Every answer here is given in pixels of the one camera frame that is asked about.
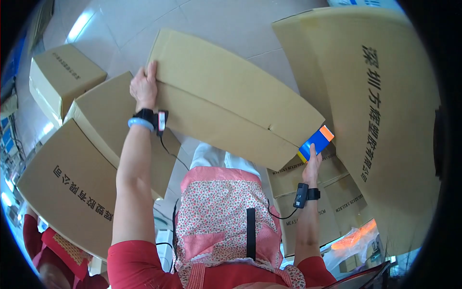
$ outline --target woman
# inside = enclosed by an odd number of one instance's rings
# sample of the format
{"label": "woman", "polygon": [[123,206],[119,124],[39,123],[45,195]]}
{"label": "woman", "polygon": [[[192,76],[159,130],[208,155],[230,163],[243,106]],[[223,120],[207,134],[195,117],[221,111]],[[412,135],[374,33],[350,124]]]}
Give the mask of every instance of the woman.
{"label": "woman", "polygon": [[48,289],[106,289],[108,273],[89,276],[91,255],[72,245],[52,228],[40,233],[30,206],[24,215],[24,246]]}
{"label": "woman", "polygon": [[[133,78],[130,93],[136,112],[153,110],[156,68],[152,62]],[[317,200],[306,201],[298,217],[294,266],[279,269],[279,214],[261,191],[254,165],[202,143],[181,183],[182,199],[176,215],[174,272],[165,273],[157,255],[152,216],[152,124],[133,123],[125,139],[117,170],[112,246],[108,272],[119,288],[305,288],[335,282],[319,251]],[[316,188],[322,157],[311,158],[304,182]]]}

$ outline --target woman's right hand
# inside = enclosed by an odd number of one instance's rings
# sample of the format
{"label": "woman's right hand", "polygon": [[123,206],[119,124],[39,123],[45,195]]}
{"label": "woman's right hand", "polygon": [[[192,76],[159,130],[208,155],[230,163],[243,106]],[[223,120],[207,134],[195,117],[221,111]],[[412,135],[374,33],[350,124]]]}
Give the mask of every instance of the woman's right hand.
{"label": "woman's right hand", "polygon": [[149,63],[147,70],[141,67],[130,82],[130,94],[136,99],[136,112],[143,108],[154,110],[157,97],[157,61]]}
{"label": "woman's right hand", "polygon": [[310,160],[306,164],[302,173],[303,182],[307,184],[309,188],[317,188],[317,176],[321,162],[322,155],[321,153],[316,155],[316,147],[315,144],[312,143],[310,145]]}

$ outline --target black cable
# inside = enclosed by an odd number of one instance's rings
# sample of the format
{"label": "black cable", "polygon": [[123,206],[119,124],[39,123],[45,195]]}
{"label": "black cable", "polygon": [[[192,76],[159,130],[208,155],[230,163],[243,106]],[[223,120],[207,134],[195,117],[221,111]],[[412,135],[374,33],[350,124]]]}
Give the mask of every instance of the black cable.
{"label": "black cable", "polygon": [[297,211],[297,209],[298,209],[298,208],[295,208],[295,210],[292,212],[292,214],[290,214],[288,217],[279,218],[278,216],[273,215],[273,213],[271,213],[271,211],[269,210],[269,199],[268,199],[268,198],[266,198],[266,199],[268,200],[268,213],[269,213],[271,216],[278,218],[279,220],[285,220],[285,219],[288,219],[288,218],[292,217],[292,215],[293,215],[293,214]]}
{"label": "black cable", "polygon": [[175,206],[173,207],[173,214],[172,214],[172,220],[173,220],[173,222],[172,222],[172,225],[173,225],[173,238],[172,238],[172,243],[173,243],[173,248],[174,248],[173,252],[175,253],[175,263],[176,263],[176,261],[178,260],[178,254],[177,254],[177,252],[176,252],[176,224],[175,224],[175,221],[176,221],[176,220],[175,220],[175,216],[176,216],[176,204],[178,204],[178,200],[179,200],[179,199],[177,199],[176,202],[175,202]]}
{"label": "black cable", "polygon": [[[172,248],[172,250],[173,250],[172,245],[171,245],[170,243],[167,243],[167,242],[156,243],[156,246],[157,246],[157,245],[169,245],[170,248]],[[169,272],[172,271],[172,266],[173,266],[173,260],[172,260],[172,263],[170,264],[170,271],[169,271]]]}
{"label": "black cable", "polygon": [[162,146],[164,147],[164,149],[166,150],[166,152],[167,152],[169,155],[174,156],[174,157],[175,157],[180,163],[182,163],[183,166],[189,171],[188,166],[185,165],[176,155],[171,154],[171,153],[169,152],[169,150],[165,147],[164,142],[162,141],[162,137],[160,137],[160,143],[162,144]]}

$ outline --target pink apron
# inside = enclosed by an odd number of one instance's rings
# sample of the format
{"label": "pink apron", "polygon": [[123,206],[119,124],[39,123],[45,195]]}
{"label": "pink apron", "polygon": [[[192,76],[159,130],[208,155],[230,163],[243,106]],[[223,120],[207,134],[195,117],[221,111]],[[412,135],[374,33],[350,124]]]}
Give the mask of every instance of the pink apron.
{"label": "pink apron", "polygon": [[[186,174],[181,190],[172,270],[184,287],[201,289],[206,267],[248,263],[277,274],[288,287],[305,288],[297,267],[279,269],[280,224],[268,212],[256,175],[198,166]],[[274,206],[270,210],[279,216]]]}

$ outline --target orange item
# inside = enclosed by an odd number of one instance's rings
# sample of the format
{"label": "orange item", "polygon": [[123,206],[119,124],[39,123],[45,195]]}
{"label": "orange item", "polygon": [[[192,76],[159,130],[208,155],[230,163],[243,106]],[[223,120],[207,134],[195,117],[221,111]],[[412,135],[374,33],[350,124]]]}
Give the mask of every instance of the orange item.
{"label": "orange item", "polygon": [[375,223],[375,220],[374,219],[370,220],[364,226],[359,228],[359,231],[356,231],[351,235],[347,235],[343,239],[333,243],[331,246],[331,249],[339,250],[339,249],[353,247],[361,239],[362,236],[368,234],[371,230],[375,228],[375,226],[377,226],[377,224]]}

